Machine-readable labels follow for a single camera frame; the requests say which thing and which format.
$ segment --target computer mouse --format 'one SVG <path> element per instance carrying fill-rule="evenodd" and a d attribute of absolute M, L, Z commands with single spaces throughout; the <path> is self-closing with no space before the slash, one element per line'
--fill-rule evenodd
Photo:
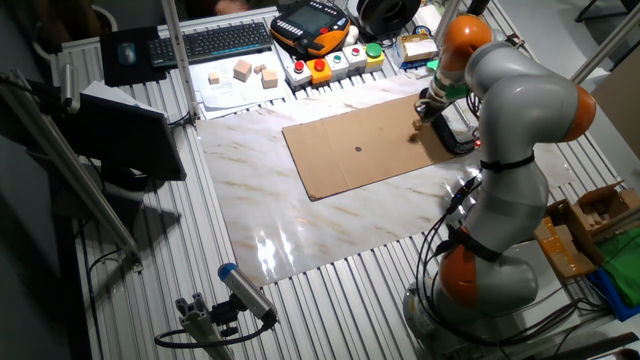
<path fill-rule="evenodd" d="M 136 63 L 136 50 L 131 42 L 123 42 L 118 45 L 118 62 L 128 66 Z"/>

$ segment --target table surface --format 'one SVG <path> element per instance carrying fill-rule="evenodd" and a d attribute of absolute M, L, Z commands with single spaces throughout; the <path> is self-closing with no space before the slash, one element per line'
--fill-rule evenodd
<path fill-rule="evenodd" d="M 309 200 L 282 129 L 414 95 L 431 80 L 409 75 L 198 125 L 236 261 L 258 286 L 429 228 L 450 191 L 478 173 L 480 154 L 474 152 Z M 453 109 L 446 115 L 458 117 Z M 577 180 L 555 145 L 538 144 L 535 153 L 550 188 Z"/>
<path fill-rule="evenodd" d="M 515 32 L 498 4 L 491 2 L 485 14 L 492 26 L 505 33 Z M 183 31 L 255 21 L 269 24 L 276 15 L 275 8 L 268 8 L 196 20 L 185 23 Z M 168 36 L 166 27 L 159 31 L 161 36 Z M 290 57 L 280 55 L 283 65 L 291 63 Z M 79 69 L 82 88 L 103 79 L 97 39 L 65 44 L 63 52 L 52 57 L 54 82 L 58 82 L 58 70 L 65 63 Z M 350 79 L 347 86 L 360 86 L 397 74 L 398 71 L 386 66 L 378 74 Z M 289 91 L 283 99 L 245 111 L 330 93 L 335 87 L 332 84 L 296 94 Z M 166 111 L 171 121 L 179 119 L 187 109 L 176 71 L 171 71 L 164 81 L 121 89 L 143 103 Z M 153 342 L 154 335 L 180 328 L 175 299 L 190 298 L 191 294 L 201 292 L 209 305 L 227 300 L 229 291 L 216 278 L 216 273 L 221 264 L 236 261 L 219 202 L 220 194 L 209 176 L 198 133 L 193 127 L 181 127 L 174 131 L 174 137 L 187 179 L 156 184 L 144 196 L 133 231 L 141 248 L 142 272 L 133 272 L 121 255 L 114 255 L 118 261 L 100 263 L 91 273 L 97 323 L 88 305 L 86 272 L 80 271 L 94 358 L 100 358 L 100 341 L 104 358 L 207 359 L 202 350 L 169 350 L 156 347 Z M 577 180 L 552 189 L 552 201 L 567 198 L 574 202 L 585 191 L 618 180 L 588 134 L 570 144 L 560 144 L 558 149 Z M 89 224 L 85 233 L 86 248 L 79 239 L 76 242 L 81 268 L 85 260 L 91 263 L 116 246 L 95 224 Z M 259 338 L 231 346 L 234 356 L 237 359 L 415 359 L 429 354 L 429 349 L 413 337 L 402 318 L 402 296 L 412 281 L 411 269 L 417 262 L 420 240 L 421 234 L 402 238 L 264 286 L 266 296 L 278 309 L 280 325 Z M 428 271 L 433 274 L 436 269 L 437 262 L 433 262 Z M 596 295 L 582 282 L 568 286 L 566 291 L 571 298 L 586 296 L 597 301 Z M 606 321 L 609 319 L 590 323 L 590 326 Z M 249 334 L 257 330 L 258 324 L 250 314 L 244 313 L 238 327 L 241 334 Z M 560 337 L 561 334 L 555 336 L 553 341 L 557 343 Z M 524 357 L 549 343 L 535 345 L 507 351 L 517 351 L 518 357 Z M 469 359 L 501 355 L 495 349 L 467 347 L 452 356 Z"/>

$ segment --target cardboard sheet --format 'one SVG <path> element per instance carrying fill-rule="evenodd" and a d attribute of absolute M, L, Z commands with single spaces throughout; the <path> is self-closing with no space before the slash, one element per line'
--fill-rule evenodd
<path fill-rule="evenodd" d="M 453 158 L 418 119 L 412 95 L 282 130 L 311 201 Z"/>

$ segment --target orange controller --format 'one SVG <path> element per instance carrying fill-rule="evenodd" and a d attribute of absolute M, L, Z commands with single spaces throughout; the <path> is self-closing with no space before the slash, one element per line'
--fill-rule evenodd
<path fill-rule="evenodd" d="M 271 34 L 290 53 L 324 57 L 347 37 L 351 22 L 338 8 L 299 1 L 271 21 Z"/>

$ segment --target white paper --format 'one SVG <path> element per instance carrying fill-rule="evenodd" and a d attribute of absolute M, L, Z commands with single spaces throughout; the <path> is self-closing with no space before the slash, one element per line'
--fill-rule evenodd
<path fill-rule="evenodd" d="M 251 75 L 247 82 L 233 77 L 233 69 L 239 60 L 251 64 Z M 276 71 L 278 75 L 277 87 L 265 89 L 262 86 L 262 75 L 253 72 L 254 67 L 263 64 L 267 69 Z M 196 91 L 196 99 L 208 120 L 286 96 L 284 71 L 280 60 L 273 51 L 191 65 L 189 70 Z M 218 73 L 219 84 L 209 84 L 209 73 L 212 72 Z"/>

